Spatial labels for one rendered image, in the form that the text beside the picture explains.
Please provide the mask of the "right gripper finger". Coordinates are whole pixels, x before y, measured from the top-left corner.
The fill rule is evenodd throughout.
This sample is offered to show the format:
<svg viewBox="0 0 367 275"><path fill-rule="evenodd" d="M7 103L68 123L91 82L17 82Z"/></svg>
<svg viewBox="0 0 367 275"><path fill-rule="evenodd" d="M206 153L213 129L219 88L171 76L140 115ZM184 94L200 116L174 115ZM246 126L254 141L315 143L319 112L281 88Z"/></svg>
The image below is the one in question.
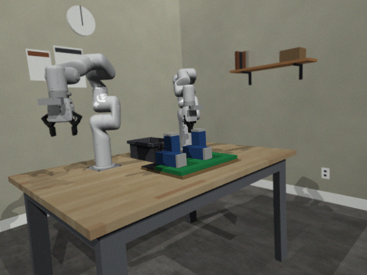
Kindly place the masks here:
<svg viewBox="0 0 367 275"><path fill-rule="evenodd" d="M56 136L56 129L55 129L55 127L54 127L55 123L48 122L48 121L47 121L47 118L48 118L48 114L46 114L45 116L43 116L43 117L41 118L41 120L44 122L44 124L46 124L46 125L48 126L51 137L52 137L52 136Z"/></svg>
<svg viewBox="0 0 367 275"><path fill-rule="evenodd" d="M72 128L72 135L75 136L75 135L77 135L77 125L80 122L82 116L75 113L74 111L72 111L72 115L77 117L76 121L73 118L72 118L72 121L69 121L72 124L72 127L71 127Z"/></svg>

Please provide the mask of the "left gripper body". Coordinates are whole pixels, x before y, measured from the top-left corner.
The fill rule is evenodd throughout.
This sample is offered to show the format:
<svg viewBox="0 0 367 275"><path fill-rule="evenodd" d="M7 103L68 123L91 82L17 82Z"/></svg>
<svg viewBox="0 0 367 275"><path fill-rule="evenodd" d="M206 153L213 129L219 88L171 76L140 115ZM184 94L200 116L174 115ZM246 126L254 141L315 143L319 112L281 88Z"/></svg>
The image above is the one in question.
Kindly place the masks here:
<svg viewBox="0 0 367 275"><path fill-rule="evenodd" d="M182 107L182 122L184 122L184 117L186 122L193 122L197 121L197 111L191 111L190 106L183 106Z"/></svg>

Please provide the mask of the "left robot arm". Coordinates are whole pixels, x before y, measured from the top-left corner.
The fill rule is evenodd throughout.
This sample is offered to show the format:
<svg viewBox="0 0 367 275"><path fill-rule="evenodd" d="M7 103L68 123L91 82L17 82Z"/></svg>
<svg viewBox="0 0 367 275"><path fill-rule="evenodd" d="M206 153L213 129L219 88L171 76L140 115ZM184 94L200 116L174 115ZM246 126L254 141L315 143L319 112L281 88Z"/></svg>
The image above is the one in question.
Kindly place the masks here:
<svg viewBox="0 0 367 275"><path fill-rule="evenodd" d="M193 68L180 69L177 75L173 76L174 94L178 99L178 106L190 106L191 111L197 111L197 120L200 119L200 110L204 109L203 105L199 105L198 98L195 96L196 89L194 87L197 72ZM192 133L188 133L188 127L182 122L182 109L177 112L179 121L180 150L183 146L192 145Z"/></svg>

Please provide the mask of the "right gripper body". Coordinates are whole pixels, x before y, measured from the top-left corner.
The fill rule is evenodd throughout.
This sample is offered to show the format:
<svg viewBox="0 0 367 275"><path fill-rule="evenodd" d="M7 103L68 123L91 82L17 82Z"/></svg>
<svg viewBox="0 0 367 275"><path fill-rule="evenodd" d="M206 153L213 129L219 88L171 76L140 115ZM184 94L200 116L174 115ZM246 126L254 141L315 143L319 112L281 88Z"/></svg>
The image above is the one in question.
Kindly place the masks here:
<svg viewBox="0 0 367 275"><path fill-rule="evenodd" d="M63 105L48 105L48 119L52 123L72 121L72 111L75 112L72 99L64 97Z"/></svg>

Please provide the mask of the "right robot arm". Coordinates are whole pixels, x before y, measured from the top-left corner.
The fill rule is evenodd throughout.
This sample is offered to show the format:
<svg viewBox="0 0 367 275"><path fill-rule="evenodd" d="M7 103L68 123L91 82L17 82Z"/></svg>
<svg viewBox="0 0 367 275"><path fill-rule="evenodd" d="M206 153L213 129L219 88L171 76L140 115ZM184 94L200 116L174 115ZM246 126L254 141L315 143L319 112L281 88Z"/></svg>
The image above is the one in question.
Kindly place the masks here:
<svg viewBox="0 0 367 275"><path fill-rule="evenodd" d="M93 168L111 168L115 164L112 162L110 137L106 130L120 128L120 101L116 96L108 96L107 87L101 82L115 77L114 67L103 54L84 54L71 61L46 66L49 98L37 99L38 105L63 105L64 97L72 95L67 85L78 83L84 75L92 87L93 110L111 112L93 115L89 120L96 164Z"/></svg>

